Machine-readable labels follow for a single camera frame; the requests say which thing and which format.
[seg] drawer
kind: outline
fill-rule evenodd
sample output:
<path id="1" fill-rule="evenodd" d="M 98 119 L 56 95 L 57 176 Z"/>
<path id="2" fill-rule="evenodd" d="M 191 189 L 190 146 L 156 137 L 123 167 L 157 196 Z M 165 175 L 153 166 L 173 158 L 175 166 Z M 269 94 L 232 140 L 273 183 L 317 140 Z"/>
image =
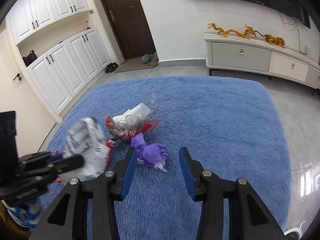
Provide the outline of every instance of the drawer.
<path id="1" fill-rule="evenodd" d="M 320 88 L 320 73 L 313 68 L 308 69 L 305 83 Z"/>
<path id="2" fill-rule="evenodd" d="M 268 71 L 270 51 L 253 46 L 212 42 L 213 66 Z"/>
<path id="3" fill-rule="evenodd" d="M 309 67 L 293 58 L 271 52 L 270 72 L 304 82 Z"/>

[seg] blue gripper pad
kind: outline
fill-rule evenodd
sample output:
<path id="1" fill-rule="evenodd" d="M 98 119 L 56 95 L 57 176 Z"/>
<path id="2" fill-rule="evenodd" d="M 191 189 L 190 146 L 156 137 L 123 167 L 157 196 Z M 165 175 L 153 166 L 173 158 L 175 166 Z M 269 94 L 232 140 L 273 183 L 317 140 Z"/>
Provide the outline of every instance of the blue gripper pad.
<path id="1" fill-rule="evenodd" d="M 179 152 L 179 162 L 180 162 L 180 167 L 182 170 L 182 174 L 183 174 L 184 182 L 187 187 L 188 194 L 194 201 L 196 199 L 195 179 L 191 173 L 191 169 L 189 167 L 189 164 L 183 153 L 182 148 L 180 149 L 180 152 Z"/>
<path id="2" fill-rule="evenodd" d="M 125 170 L 122 178 L 122 189 L 121 189 L 120 197 L 123 200 L 129 193 L 136 163 L 137 163 L 137 150 L 134 149 L 130 157 L 130 160 L 128 162 L 127 169 Z"/>

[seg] brown door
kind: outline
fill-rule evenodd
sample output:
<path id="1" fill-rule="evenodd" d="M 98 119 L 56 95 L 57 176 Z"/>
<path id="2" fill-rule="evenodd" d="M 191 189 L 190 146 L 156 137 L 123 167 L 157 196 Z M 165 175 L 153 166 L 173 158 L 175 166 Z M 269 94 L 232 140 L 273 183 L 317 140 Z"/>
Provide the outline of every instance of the brown door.
<path id="1" fill-rule="evenodd" d="M 125 59 L 156 49 L 140 0 L 101 0 Z"/>

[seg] gray drawer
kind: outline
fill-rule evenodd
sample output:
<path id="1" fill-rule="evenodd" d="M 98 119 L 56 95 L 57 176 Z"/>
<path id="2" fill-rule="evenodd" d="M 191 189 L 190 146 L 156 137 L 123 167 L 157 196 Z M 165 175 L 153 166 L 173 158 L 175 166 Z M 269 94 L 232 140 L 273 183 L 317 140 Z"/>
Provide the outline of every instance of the gray drawer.
<path id="1" fill-rule="evenodd" d="M 320 73 L 313 68 L 308 69 L 305 83 L 320 88 Z"/>
<path id="2" fill-rule="evenodd" d="M 268 71 L 270 50 L 232 43 L 212 42 L 213 66 Z"/>

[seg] gray baseboard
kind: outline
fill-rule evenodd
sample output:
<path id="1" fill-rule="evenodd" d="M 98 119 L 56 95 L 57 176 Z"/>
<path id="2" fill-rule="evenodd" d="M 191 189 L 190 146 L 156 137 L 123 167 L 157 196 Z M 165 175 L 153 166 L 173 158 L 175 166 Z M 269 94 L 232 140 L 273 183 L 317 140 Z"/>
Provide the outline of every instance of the gray baseboard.
<path id="1" fill-rule="evenodd" d="M 206 66 L 205 59 L 181 59 L 160 61 L 158 67 L 189 67 L 189 66 Z"/>

